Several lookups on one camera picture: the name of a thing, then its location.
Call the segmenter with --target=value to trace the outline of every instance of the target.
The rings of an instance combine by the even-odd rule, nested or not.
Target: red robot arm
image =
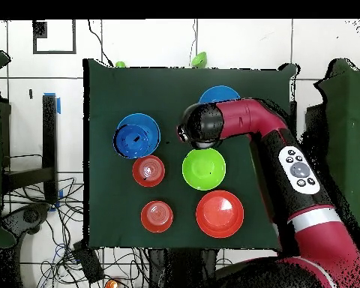
[[[360,288],[358,248],[296,138],[264,101],[196,104],[178,127],[181,140],[193,146],[240,134],[250,135],[255,171],[265,185],[260,190],[271,198],[267,211],[281,246],[296,246],[295,253],[276,262],[300,266],[325,288]]]

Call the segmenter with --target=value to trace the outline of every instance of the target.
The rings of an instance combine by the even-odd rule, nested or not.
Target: blue tape
[[[64,191],[63,191],[63,190],[60,190],[60,191],[58,192],[58,198],[59,198],[59,199],[62,199],[63,197],[64,197]],[[59,202],[59,201],[56,202],[56,203],[54,204],[54,206],[55,206],[56,208],[60,208],[60,202]],[[55,208],[51,208],[51,209],[49,210],[49,212],[54,212],[54,211],[56,211]]]
[[[61,113],[62,113],[62,109],[61,109],[61,107],[60,107],[60,97],[57,98],[56,111],[57,111],[58,114],[61,114]]]

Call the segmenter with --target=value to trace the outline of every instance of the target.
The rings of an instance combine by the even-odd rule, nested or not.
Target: black stand
[[[47,219],[50,206],[34,203],[1,217],[0,224],[16,238],[10,248],[0,248],[0,288],[23,288],[20,275],[20,250],[26,234],[38,232],[40,225]]]
[[[11,164],[9,115],[11,105],[7,101],[0,103],[1,139],[3,148],[3,168]],[[44,183],[45,200],[56,203],[58,200],[57,185],[57,133],[56,133],[56,97],[43,96],[43,163],[40,169],[29,169],[19,172],[5,172],[2,182],[2,193],[24,188],[37,183]]]
[[[218,250],[149,250],[149,288],[215,288]]]

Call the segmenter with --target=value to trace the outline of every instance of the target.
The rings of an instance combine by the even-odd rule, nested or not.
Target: bowl
[[[124,124],[113,135],[113,148],[124,158],[139,158],[147,152],[149,138],[140,126]]]
[[[191,150],[182,164],[184,180],[201,191],[216,188],[223,181],[225,172],[225,160],[213,148]]]
[[[139,185],[143,187],[154,187],[164,178],[164,164],[154,155],[139,158],[132,166],[132,175]]]
[[[197,205],[196,221],[208,236],[223,239],[235,234],[242,226],[244,208],[234,194],[216,190],[207,193]]]
[[[173,212],[169,205],[162,201],[151,201],[141,211],[142,225],[152,233],[168,230],[173,221]]]
[[[161,138],[160,129],[158,127],[158,124],[152,117],[142,113],[131,114],[123,118],[118,124],[117,128],[120,128],[123,125],[140,126],[147,134],[148,149],[141,157],[145,157],[152,154],[152,152],[154,152],[156,148],[159,146],[160,138]]]

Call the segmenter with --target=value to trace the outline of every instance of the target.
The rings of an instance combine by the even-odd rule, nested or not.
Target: green bowl
[[[182,165],[184,180],[194,189],[207,191],[216,188],[225,176],[225,160],[213,148],[192,150]]]

